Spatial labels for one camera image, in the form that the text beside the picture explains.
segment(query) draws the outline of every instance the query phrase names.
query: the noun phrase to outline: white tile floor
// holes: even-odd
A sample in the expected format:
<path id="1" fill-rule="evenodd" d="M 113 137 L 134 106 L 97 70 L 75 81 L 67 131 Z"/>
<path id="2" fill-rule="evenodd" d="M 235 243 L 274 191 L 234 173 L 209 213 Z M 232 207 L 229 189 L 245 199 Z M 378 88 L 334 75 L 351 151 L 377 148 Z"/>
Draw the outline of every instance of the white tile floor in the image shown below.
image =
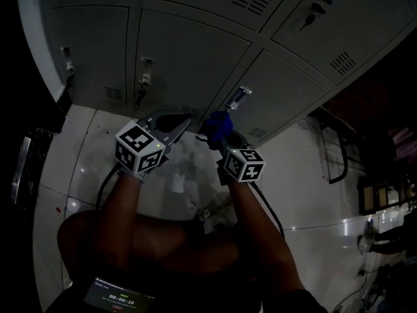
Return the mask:
<path id="1" fill-rule="evenodd" d="M 129 120 L 72 106 L 62 133 L 52 141 L 33 234 L 36 285 L 44 311 L 70 284 L 57 247 L 58 228 L 71 214 L 94 208 L 98 189 L 115 163 L 114 135 Z M 267 166 L 259 185 L 285 228 L 300 277 L 307 290 L 332 310 L 361 287 L 364 278 L 358 276 L 359 270 L 374 270 L 382 263 L 376 254 L 361 256 L 356 247 L 368 221 L 358 214 L 356 183 L 363 171 L 352 163 L 344 180 L 329 185 L 329 175 L 342 171 L 340 148 L 334 132 L 325 130 L 322 135 L 311 121 L 288 128 L 264 144 L 261 152 Z M 147 177 L 138 213 L 189 219 L 195 213 L 190 201 L 199 207 L 218 207 L 227 200 L 227 188 L 220 186 L 216 173 L 220 154 L 193 134 L 185 133 L 168 157 L 169 162 Z M 107 185 L 103 199 L 115 180 Z M 403 215 L 404 210 L 397 208 L 372 218 L 387 230 L 401 224 Z M 352 296 L 343 311 L 357 300 Z"/>

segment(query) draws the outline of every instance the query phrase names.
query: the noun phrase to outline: screen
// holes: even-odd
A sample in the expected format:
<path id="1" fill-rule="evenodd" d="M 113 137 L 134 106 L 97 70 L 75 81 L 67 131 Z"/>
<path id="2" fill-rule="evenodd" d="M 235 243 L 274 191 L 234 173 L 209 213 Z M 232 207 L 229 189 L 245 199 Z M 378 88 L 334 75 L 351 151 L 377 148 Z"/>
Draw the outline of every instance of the screen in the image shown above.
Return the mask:
<path id="1" fill-rule="evenodd" d="M 154 297 L 138 293 L 96 277 L 91 284 L 84 303 L 109 312 L 144 313 Z"/>

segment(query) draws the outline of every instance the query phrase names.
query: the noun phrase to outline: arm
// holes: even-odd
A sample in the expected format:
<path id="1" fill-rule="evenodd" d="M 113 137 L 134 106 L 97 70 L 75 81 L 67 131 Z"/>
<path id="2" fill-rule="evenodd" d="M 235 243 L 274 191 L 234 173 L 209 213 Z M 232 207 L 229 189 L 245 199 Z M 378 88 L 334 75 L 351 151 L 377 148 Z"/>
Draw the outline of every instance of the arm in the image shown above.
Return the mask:
<path id="1" fill-rule="evenodd" d="M 121 175 L 100 212 L 92 250 L 110 267 L 128 266 L 140 187 L 139 179 Z"/>
<path id="2" fill-rule="evenodd" d="M 228 185 L 240 227 L 259 264 L 258 277 L 268 299 L 304 289 L 287 243 L 248 184 L 231 180 Z"/>

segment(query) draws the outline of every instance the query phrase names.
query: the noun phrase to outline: key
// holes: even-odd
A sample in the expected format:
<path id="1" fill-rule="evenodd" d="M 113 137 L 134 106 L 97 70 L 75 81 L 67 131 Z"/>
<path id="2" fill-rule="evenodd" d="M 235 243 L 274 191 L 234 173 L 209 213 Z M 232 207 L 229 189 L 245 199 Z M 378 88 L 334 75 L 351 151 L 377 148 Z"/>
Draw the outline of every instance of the key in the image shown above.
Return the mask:
<path id="1" fill-rule="evenodd" d="M 310 14 L 307 16 L 306 21 L 304 22 L 304 25 L 301 27 L 300 31 L 303 30 L 308 25 L 311 25 L 315 20 L 315 14 Z"/>

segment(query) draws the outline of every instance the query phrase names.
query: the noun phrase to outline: cable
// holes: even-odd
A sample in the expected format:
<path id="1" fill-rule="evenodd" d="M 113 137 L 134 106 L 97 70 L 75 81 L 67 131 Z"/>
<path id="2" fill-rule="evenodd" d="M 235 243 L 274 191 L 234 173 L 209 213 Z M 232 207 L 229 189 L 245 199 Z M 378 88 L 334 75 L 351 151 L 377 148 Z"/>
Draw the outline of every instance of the cable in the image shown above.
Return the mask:
<path id="1" fill-rule="evenodd" d="M 268 201 L 266 200 L 265 196 L 263 195 L 261 189 L 259 189 L 259 187 L 256 185 L 255 182 L 250 182 L 250 185 L 256 190 L 256 192 L 258 193 L 259 197 L 262 198 L 262 200 L 265 203 L 266 207 L 268 207 L 269 212 L 271 212 L 272 217 L 274 217 L 274 219 L 275 219 L 278 227 L 280 228 L 280 232 L 281 232 L 282 238 L 285 240 L 284 229 L 282 228 L 281 222 L 278 219 L 278 217 L 276 216 L 274 210 L 272 210 L 271 206 L 269 205 Z"/>
<path id="2" fill-rule="evenodd" d="M 365 275 L 365 281 L 362 284 L 362 286 L 360 287 L 360 289 L 358 291 L 352 292 L 350 295 L 348 295 L 346 298 L 344 298 L 344 300 L 342 300 L 340 303 L 338 303 L 335 306 L 335 308 L 332 310 L 332 313 L 340 313 L 341 312 L 341 309 L 343 308 L 342 305 L 341 305 L 342 302 L 344 302 L 346 299 L 350 298 L 352 295 L 361 292 L 363 290 L 364 286 L 365 286 L 366 280 L 367 280 L 367 274 Z"/>
<path id="3" fill-rule="evenodd" d="M 97 195 L 97 201 L 96 201 L 96 211 L 98 211 L 98 208 L 100 207 L 100 202 L 102 200 L 102 194 L 104 191 L 104 187 L 107 185 L 107 183 L 110 181 L 111 177 L 114 175 L 116 171 L 118 171 L 120 168 L 120 164 L 116 163 L 116 165 L 113 167 L 113 169 L 107 174 L 106 178 L 104 179 L 102 186 L 100 187 L 100 190 L 98 191 Z"/>

